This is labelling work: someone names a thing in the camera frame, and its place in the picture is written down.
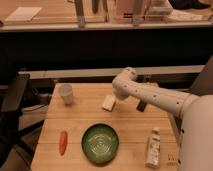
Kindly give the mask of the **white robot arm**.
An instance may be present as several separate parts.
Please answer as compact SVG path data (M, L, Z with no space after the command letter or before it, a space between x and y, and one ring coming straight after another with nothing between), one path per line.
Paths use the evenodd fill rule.
M213 95L198 96L147 83L137 72L124 68L112 81L115 95L156 106L182 120L177 171L213 171Z

